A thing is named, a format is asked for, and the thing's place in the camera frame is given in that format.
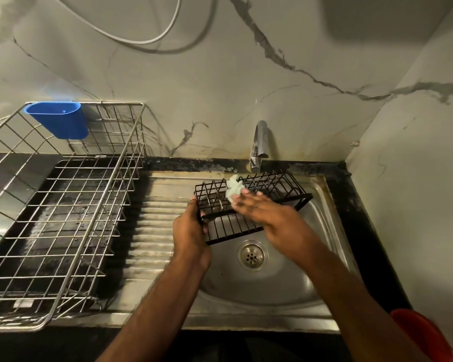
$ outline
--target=white hose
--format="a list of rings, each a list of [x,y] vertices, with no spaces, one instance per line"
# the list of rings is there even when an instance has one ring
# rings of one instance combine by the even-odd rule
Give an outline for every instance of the white hose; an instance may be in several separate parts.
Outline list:
[[[84,23],[89,25],[92,29],[95,29],[99,33],[108,36],[111,39],[114,39],[118,42],[124,42],[124,43],[129,43],[129,44],[151,44],[154,42],[159,41],[160,39],[163,39],[165,35],[169,33],[171,28],[173,28],[174,23],[176,22],[176,19],[178,18],[178,14],[180,13],[180,6],[181,6],[181,1],[178,0],[178,3],[176,4],[176,10],[174,11],[173,18],[171,19],[171,22],[169,23],[168,27],[161,33],[159,36],[150,39],[150,40],[129,40],[129,39],[124,39],[120,38],[118,36],[114,36],[112,34],[109,34],[108,32],[105,32],[104,30],[98,28],[97,26],[91,24],[88,20],[86,20],[84,17],[80,16],[77,12],[73,11],[64,1],[62,0],[57,0],[63,7],[65,7],[67,10],[69,10],[72,14],[74,14],[77,18],[82,20]]]

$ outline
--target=stainless steel sink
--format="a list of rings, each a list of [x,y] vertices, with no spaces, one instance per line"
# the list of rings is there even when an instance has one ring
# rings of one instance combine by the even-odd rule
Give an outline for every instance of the stainless steel sink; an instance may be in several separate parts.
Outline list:
[[[124,286],[108,311],[55,325],[121,326],[173,251],[172,221],[195,185],[224,173],[151,172],[123,271]],[[300,211],[349,270],[357,267],[322,176],[296,176],[314,198]],[[302,269],[281,255],[263,231],[211,246],[212,263],[183,325],[185,329],[338,332],[338,326]]]

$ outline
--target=marble wall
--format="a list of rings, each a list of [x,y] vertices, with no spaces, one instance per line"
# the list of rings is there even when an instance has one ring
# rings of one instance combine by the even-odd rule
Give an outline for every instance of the marble wall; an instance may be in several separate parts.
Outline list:
[[[147,39],[176,0],[66,0],[110,33]],[[140,101],[149,154],[343,160],[453,0],[184,0],[154,45],[116,43],[56,0],[0,0],[0,117],[45,99]]]
[[[347,163],[411,304],[453,347],[453,10],[406,86],[418,90],[384,105]]]

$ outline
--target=chrome faucet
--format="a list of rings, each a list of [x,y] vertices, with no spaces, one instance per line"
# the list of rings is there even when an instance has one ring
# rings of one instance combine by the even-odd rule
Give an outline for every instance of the chrome faucet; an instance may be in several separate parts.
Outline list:
[[[268,159],[269,132],[266,121],[259,121],[255,128],[254,145],[250,153],[249,169],[252,173],[260,172],[262,159]]]

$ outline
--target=sponge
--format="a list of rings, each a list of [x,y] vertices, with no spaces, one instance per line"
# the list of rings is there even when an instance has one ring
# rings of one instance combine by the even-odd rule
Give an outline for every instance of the sponge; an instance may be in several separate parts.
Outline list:
[[[238,174],[232,175],[232,177],[226,183],[227,190],[225,192],[225,197],[230,201],[233,202],[232,196],[234,194],[240,194],[242,189],[245,188],[243,181],[238,181]]]

